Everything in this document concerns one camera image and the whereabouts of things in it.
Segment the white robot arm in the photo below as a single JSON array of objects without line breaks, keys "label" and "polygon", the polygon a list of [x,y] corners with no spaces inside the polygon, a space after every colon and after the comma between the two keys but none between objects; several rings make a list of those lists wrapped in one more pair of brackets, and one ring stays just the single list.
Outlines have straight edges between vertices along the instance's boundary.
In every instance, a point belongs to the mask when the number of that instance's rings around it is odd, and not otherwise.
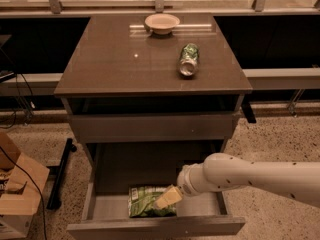
[{"label": "white robot arm", "polygon": [[257,162],[214,153],[202,163],[185,165],[177,177],[177,185],[167,187],[156,198],[154,207],[163,209],[182,201],[185,196],[245,186],[319,207],[320,163]]}]

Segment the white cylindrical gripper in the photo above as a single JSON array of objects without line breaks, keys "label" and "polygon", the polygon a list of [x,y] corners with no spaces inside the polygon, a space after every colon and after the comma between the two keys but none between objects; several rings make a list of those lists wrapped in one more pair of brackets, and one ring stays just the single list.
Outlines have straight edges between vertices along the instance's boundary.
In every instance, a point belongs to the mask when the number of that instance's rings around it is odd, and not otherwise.
[{"label": "white cylindrical gripper", "polygon": [[177,186],[170,185],[155,199],[154,208],[164,209],[182,200],[183,194],[198,196],[208,192],[209,183],[205,178],[201,164],[184,165],[177,178]]}]

